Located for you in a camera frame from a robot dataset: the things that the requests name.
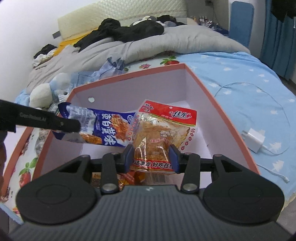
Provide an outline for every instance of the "blue snack package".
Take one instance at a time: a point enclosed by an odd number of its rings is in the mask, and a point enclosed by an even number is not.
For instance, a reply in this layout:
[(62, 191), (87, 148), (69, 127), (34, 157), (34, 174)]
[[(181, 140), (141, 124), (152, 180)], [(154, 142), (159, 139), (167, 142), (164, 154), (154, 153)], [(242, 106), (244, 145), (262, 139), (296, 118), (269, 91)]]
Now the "blue snack package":
[(105, 146), (125, 147), (129, 144), (126, 132), (134, 112), (95, 110), (74, 106), (68, 102), (60, 103), (58, 107), (62, 117), (78, 120), (81, 129), (79, 133), (53, 132), (57, 139)]

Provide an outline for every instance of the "spicy gluten snack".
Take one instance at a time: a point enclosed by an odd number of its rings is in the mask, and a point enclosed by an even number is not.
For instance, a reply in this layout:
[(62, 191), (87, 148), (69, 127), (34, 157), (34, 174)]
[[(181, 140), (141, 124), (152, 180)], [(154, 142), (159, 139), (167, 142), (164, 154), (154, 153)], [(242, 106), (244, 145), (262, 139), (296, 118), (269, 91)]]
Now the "spicy gluten snack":
[(57, 139), (106, 146), (124, 147), (129, 144), (126, 131), (134, 112), (95, 110), (74, 106), (68, 102), (60, 103), (58, 107), (64, 118), (78, 120), (81, 129), (79, 133), (53, 132)]
[(174, 173), (168, 148), (174, 144), (183, 151), (196, 132), (196, 120), (195, 110), (146, 100), (127, 130), (135, 148), (131, 169)]

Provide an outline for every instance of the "black clothing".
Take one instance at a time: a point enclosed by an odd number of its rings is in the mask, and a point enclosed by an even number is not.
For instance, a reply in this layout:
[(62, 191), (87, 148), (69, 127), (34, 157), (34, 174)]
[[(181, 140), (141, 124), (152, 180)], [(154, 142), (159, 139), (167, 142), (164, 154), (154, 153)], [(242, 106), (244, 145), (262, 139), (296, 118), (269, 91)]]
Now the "black clothing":
[(80, 39), (74, 44), (74, 47), (80, 47), (80, 52), (87, 46), (107, 37), (113, 37), (114, 41), (126, 43), (154, 35), (161, 35), (163, 31), (164, 28), (162, 25), (150, 20), (142, 21), (131, 27), (121, 27), (119, 21), (107, 18), (101, 23), (97, 30), (92, 31), (90, 34)]
[(39, 54), (48, 54), (49, 51), (56, 49), (57, 47), (51, 44), (45, 45), (39, 52), (34, 55), (34, 58), (37, 58)]
[(296, 0), (272, 0), (271, 12), (281, 22), (286, 15), (293, 18), (296, 16)]
[(167, 21), (171, 21), (171, 22), (175, 23), (177, 26), (186, 25), (182, 22), (177, 22), (176, 18), (172, 17), (170, 15), (162, 15), (157, 18), (157, 21), (161, 21), (162, 23), (167, 22)]

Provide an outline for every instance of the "charging cable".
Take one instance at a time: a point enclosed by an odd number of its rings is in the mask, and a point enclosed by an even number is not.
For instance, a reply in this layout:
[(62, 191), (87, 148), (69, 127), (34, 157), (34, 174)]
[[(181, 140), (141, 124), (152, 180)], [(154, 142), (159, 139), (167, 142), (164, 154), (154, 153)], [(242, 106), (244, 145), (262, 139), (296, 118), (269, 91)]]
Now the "charging cable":
[[(260, 89), (260, 90), (261, 90), (262, 92), (264, 92), (265, 94), (269, 95), (269, 96), (273, 99), (273, 101), (276, 102), (276, 103), (281, 107), (281, 109), (282, 109), (282, 111), (283, 111), (283, 113), (284, 113), (284, 115), (285, 115), (285, 117), (286, 117), (286, 120), (287, 120), (287, 123), (288, 123), (289, 129), (291, 128), (291, 125), (290, 125), (289, 119), (288, 119), (288, 117), (287, 117), (287, 114), (286, 114), (286, 112), (285, 112), (283, 106), (282, 106), (280, 103), (278, 103), (278, 102), (275, 100), (274, 97), (272, 97), (269, 93), (267, 93), (266, 91), (264, 91), (263, 89), (261, 89), (261, 88), (258, 87), (257, 85), (254, 85), (254, 84), (251, 84), (251, 83), (247, 83), (247, 82), (233, 82), (233, 83), (230, 83), (230, 84), (227, 84), (227, 85), (221, 86), (221, 87), (218, 89), (218, 91), (216, 92), (216, 94), (214, 95), (214, 97), (216, 97), (217, 94), (219, 93), (219, 91), (220, 91), (221, 89), (223, 89), (224, 87), (231, 86), (231, 85), (235, 85), (235, 84), (248, 84), (248, 85), (253, 85), (253, 86), (255, 86), (256, 88)], [(245, 142), (246, 142), (247, 147), (248, 147), (249, 149), (251, 149), (252, 151), (254, 151), (255, 153), (257, 153), (258, 150), (260, 149), (260, 147), (262, 146), (264, 149), (266, 149), (266, 150), (267, 150), (268, 152), (270, 152), (271, 154), (273, 154), (273, 155), (275, 155), (275, 156), (278, 156), (278, 155), (280, 155), (280, 154), (285, 153), (285, 152), (290, 148), (290, 134), (289, 134), (289, 140), (288, 140), (288, 143), (289, 143), (288, 147), (287, 147), (284, 151), (282, 151), (282, 152), (280, 152), (280, 153), (274, 153), (274, 152), (272, 152), (271, 150), (269, 150), (267, 146), (264, 146), (264, 145), (263, 145), (263, 142), (264, 142), (265, 137), (264, 137), (263, 135), (261, 135), (259, 132), (255, 131), (255, 130), (253, 130), (253, 129), (250, 129), (250, 131), (249, 131), (248, 133), (246, 133), (245, 131), (243, 131), (242, 135), (245, 136)]]
[[(274, 102), (276, 102), (276, 103), (281, 107), (281, 109), (282, 109), (282, 111), (283, 111), (283, 113), (284, 113), (284, 115), (285, 115), (285, 117), (286, 117), (286, 119), (287, 119), (287, 123), (288, 123), (289, 129), (291, 128), (291, 125), (290, 125), (289, 119), (288, 119), (288, 117), (287, 117), (287, 114), (286, 114), (286, 112), (285, 112), (283, 106), (282, 106), (281, 104), (279, 104), (279, 103), (275, 100), (274, 97), (272, 97), (269, 93), (267, 93), (266, 91), (264, 91), (263, 89), (261, 89), (261, 88), (258, 87), (257, 85), (254, 85), (254, 84), (251, 84), (251, 83), (247, 83), (247, 82), (233, 82), (233, 83), (230, 83), (230, 84), (227, 84), (227, 85), (224, 85), (224, 86), (220, 87), (219, 90), (218, 90), (218, 91), (216, 92), (216, 94), (214, 95), (214, 97), (216, 97), (217, 94), (218, 94), (218, 92), (219, 92), (221, 89), (223, 89), (224, 87), (231, 86), (231, 85), (235, 85), (235, 84), (248, 84), (248, 85), (253, 85), (253, 86), (255, 86), (256, 88), (260, 89), (260, 90), (261, 90), (262, 92), (264, 92), (265, 94), (269, 95), (269, 96), (274, 100)], [(262, 147), (262, 148), (264, 148), (265, 150), (267, 150), (268, 152), (270, 152), (271, 154), (273, 154), (273, 155), (275, 155), (275, 156), (278, 156), (278, 155), (280, 155), (280, 154), (285, 153), (285, 152), (290, 148), (290, 145), (288, 145), (288, 147), (287, 147), (284, 151), (282, 151), (282, 152), (280, 152), (280, 153), (274, 153), (274, 152), (272, 152), (271, 150), (268, 149), (267, 146), (263, 145), (263, 142), (264, 142), (264, 140), (265, 140), (265, 136), (262, 135), (261, 133), (255, 131), (255, 130), (252, 129), (252, 128), (251, 128), (248, 132), (246, 132), (246, 131), (242, 131), (242, 136), (243, 136), (243, 139), (244, 139), (244, 142), (245, 142), (246, 146), (247, 146), (250, 150), (252, 150), (253, 152), (255, 152), (255, 153), (257, 153), (257, 152), (259, 151), (259, 149)], [(264, 167), (264, 166), (262, 166), (262, 165), (260, 165), (260, 164), (257, 164), (257, 166), (259, 166), (259, 167), (265, 169), (266, 171), (270, 172), (270, 173), (273, 174), (273, 175), (276, 175), (276, 176), (282, 178), (282, 179), (284, 180), (285, 183), (290, 182), (289, 179), (288, 179), (286, 176), (282, 175), (282, 174), (276, 173), (276, 172), (274, 172), (274, 171), (272, 171), (272, 170), (270, 170), (270, 169), (268, 169), (268, 168), (266, 168), (266, 167)]]

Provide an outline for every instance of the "blue curtain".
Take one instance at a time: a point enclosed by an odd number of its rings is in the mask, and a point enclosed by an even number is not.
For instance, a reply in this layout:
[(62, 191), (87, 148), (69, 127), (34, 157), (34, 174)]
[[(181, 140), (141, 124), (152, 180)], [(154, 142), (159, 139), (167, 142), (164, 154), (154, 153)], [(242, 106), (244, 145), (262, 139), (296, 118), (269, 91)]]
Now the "blue curtain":
[(266, 0), (265, 35), (260, 60), (278, 75), (290, 79), (296, 62), (294, 19), (282, 23), (270, 12), (272, 0)]

